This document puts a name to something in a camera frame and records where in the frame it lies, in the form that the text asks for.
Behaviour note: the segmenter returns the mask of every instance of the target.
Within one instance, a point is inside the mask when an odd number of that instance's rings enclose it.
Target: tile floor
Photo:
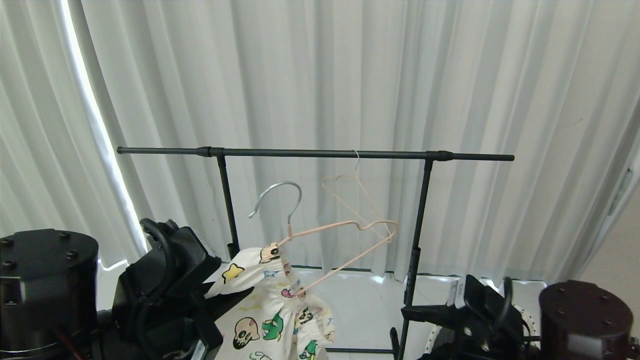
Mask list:
[[[99,274],[98,309],[111,307],[118,276],[124,266],[109,273]],[[320,270],[296,269],[303,282],[310,284],[322,276]],[[454,278],[419,276],[413,303],[415,305],[444,304],[449,284]],[[538,294],[545,287],[542,282],[514,283],[514,303],[524,307],[534,317],[540,318]],[[342,271],[314,291],[332,307],[336,319],[336,341],[340,348],[391,348],[389,330],[402,329],[404,284],[369,272]],[[426,339],[433,325],[410,323],[404,358],[417,359],[424,351]],[[390,354],[343,354],[330,352],[330,360],[391,360]]]

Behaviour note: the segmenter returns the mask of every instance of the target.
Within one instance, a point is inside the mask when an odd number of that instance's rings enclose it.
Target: cartoon print fabric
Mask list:
[[[216,359],[323,360],[335,334],[332,312],[302,289],[276,244],[244,249],[227,265],[205,298],[253,292],[216,321],[224,341]]]

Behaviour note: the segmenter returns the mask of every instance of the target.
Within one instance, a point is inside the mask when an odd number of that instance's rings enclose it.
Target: white curtain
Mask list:
[[[74,26],[113,145],[512,153],[436,163],[420,272],[554,281],[583,265],[637,138],[640,7],[631,1],[87,1]],[[225,256],[214,159],[119,156],[140,217],[173,218]],[[355,160],[228,158],[242,248],[284,237],[296,181],[301,231],[354,219],[319,186]],[[421,161],[362,160],[362,182],[400,230],[356,267],[402,279]],[[367,220],[353,183],[339,194]],[[287,245],[330,268],[377,237],[354,229]]]
[[[106,266],[135,261],[143,250],[66,34],[53,1],[0,3],[0,236],[77,231]]]

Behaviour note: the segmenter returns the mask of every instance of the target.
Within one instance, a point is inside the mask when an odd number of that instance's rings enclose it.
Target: black clothes rack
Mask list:
[[[165,154],[165,155],[198,155],[206,158],[216,158],[222,180],[222,189],[225,196],[229,228],[231,230],[232,243],[228,244],[228,251],[234,257],[240,251],[238,234],[236,229],[236,218],[234,216],[233,202],[231,201],[231,191],[229,188],[229,178],[227,174],[227,156],[262,156],[279,158],[363,158],[363,159],[404,159],[404,160],[424,160],[424,173],[422,175],[422,188],[420,190],[420,201],[418,203],[418,213],[413,232],[413,243],[411,258],[409,260],[409,270],[407,273],[406,286],[404,289],[404,305],[413,305],[413,293],[415,291],[415,280],[418,274],[418,263],[420,261],[420,231],[422,229],[422,219],[424,218],[424,206],[429,190],[429,179],[434,161],[450,160],[478,160],[478,161],[513,161],[513,155],[503,154],[456,154],[449,151],[354,151],[354,150],[293,150],[293,149],[226,149],[223,147],[198,147],[198,148],[152,148],[152,147],[118,147],[119,154]],[[409,331],[409,320],[403,320],[401,337],[395,327],[390,330],[391,349],[381,348],[327,348],[328,352],[358,352],[369,354],[392,354],[394,360],[402,360],[404,348],[406,346],[407,333]]]

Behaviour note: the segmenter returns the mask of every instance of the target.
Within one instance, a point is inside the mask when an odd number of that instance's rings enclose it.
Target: hanger hook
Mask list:
[[[360,154],[357,150],[354,150],[353,152],[355,152],[356,156],[358,156],[358,162],[356,163],[356,171],[358,171],[358,166],[360,165]]]
[[[268,192],[277,188],[280,185],[293,185],[298,189],[298,202],[296,203],[295,207],[293,207],[293,210],[291,210],[291,212],[289,213],[289,216],[287,217],[287,225],[291,225],[291,215],[293,215],[293,213],[296,212],[296,209],[298,208],[298,206],[300,205],[300,202],[302,201],[302,189],[300,188],[300,185],[294,183],[293,181],[282,181],[281,183],[273,184],[269,186],[267,190],[264,190],[262,194],[260,194],[260,197],[258,197],[258,202],[255,203],[255,208],[253,209],[253,213],[249,214],[249,218],[252,218],[258,212],[258,208],[260,207],[260,203],[262,202],[262,199],[264,198],[264,196],[267,195]]]

